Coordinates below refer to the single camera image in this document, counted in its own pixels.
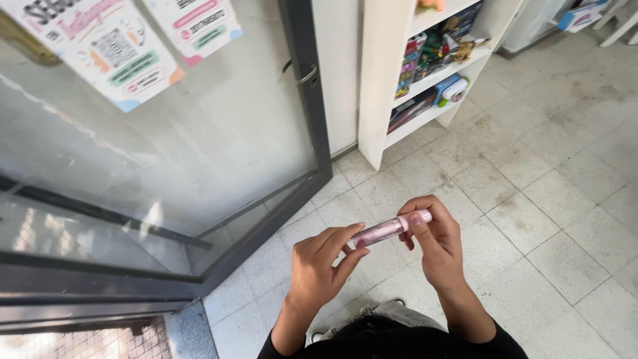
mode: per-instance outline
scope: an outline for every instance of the poster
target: poster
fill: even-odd
[[[0,7],[124,112],[184,76],[131,0],[0,0]]]
[[[188,66],[243,32],[230,0],[143,0]]]

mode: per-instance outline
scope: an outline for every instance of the pants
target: pants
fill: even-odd
[[[361,311],[356,316],[353,316],[350,319],[347,319],[345,322],[340,325],[333,326],[328,330],[324,335],[319,338],[319,340],[327,340],[331,339],[338,331],[340,331],[346,325],[359,320],[365,316],[384,316],[390,318],[394,321],[397,321],[403,325],[414,327],[414,326],[430,326],[432,328],[443,330],[447,332],[444,327],[437,323],[434,319],[417,312],[416,310],[412,310],[404,305],[395,302],[389,301],[379,305],[377,308],[370,309],[369,305],[366,305],[364,308],[361,308]]]

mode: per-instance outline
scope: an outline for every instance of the plush toy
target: plush toy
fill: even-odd
[[[445,8],[445,0],[418,0],[417,7],[423,9],[436,8],[436,11],[443,11]]]

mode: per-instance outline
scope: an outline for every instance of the qr code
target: qr code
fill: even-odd
[[[100,55],[113,68],[125,65],[130,59],[137,56],[135,47],[120,32],[118,28],[102,35],[91,42]]]

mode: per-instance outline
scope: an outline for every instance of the paper flyer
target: paper flyer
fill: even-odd
[[[0,0],[0,7],[124,112],[184,76],[131,0]]]
[[[143,0],[188,66],[243,34],[230,0]]]

